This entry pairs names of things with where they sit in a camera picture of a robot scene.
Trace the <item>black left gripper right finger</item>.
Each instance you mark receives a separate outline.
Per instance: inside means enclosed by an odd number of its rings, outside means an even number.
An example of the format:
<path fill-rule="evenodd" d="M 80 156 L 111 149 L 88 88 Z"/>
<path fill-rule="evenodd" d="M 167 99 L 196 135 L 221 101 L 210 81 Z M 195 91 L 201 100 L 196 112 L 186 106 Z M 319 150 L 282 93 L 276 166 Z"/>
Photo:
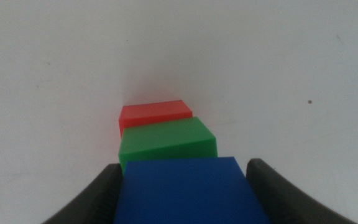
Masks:
<path fill-rule="evenodd" d="M 262 159 L 247 163 L 246 179 L 272 223 L 355 224 L 304 193 Z"/>

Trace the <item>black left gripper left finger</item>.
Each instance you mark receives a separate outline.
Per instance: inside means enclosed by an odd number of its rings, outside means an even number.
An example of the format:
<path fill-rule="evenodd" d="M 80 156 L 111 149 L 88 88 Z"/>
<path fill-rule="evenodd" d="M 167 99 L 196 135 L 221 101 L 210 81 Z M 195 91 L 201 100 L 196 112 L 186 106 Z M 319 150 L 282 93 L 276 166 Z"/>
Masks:
<path fill-rule="evenodd" d="M 72 201 L 45 224 L 103 224 L 114 220 L 123 174 L 120 164 L 109 164 Z"/>

